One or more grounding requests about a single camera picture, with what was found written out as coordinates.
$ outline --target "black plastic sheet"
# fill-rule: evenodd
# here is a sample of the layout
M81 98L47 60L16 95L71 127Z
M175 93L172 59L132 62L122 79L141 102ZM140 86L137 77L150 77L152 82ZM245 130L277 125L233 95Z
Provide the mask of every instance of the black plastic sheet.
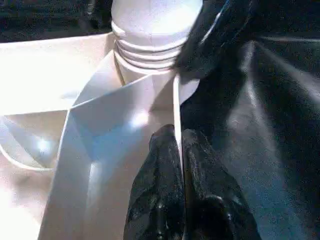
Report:
M260 1L214 65L184 66L203 79L183 128L210 139L264 240L320 238L319 7Z

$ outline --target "white surface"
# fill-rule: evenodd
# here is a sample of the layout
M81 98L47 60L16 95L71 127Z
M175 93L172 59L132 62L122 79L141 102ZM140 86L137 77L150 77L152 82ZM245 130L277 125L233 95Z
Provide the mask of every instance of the white surface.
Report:
M155 75L74 106L39 239L122 239L150 136L173 120L172 79Z
M113 43L108 33L0 44L0 115L70 108Z
M52 171L66 110L0 116L0 152L21 169Z
M74 105L98 98L124 85L114 50L111 50L99 63L96 71L78 95Z
M173 79L173 119L174 119L174 135L179 149L180 166L182 179L184 179L184 163L183 163L183 149L182 149L182 128L180 115L180 77L176 75Z
M37 239L52 177L17 168L0 154L0 239Z

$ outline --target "black fabric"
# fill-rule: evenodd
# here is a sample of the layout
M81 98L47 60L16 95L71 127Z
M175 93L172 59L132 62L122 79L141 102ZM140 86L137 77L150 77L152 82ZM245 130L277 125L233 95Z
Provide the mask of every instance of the black fabric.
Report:
M263 240L320 239L320 4L259 4L181 106L182 127L208 137Z
M314 37L320 31L314 0L206 0L176 59L182 79L203 79L235 52L227 50L265 33Z
M111 31L112 0L0 0L0 43Z

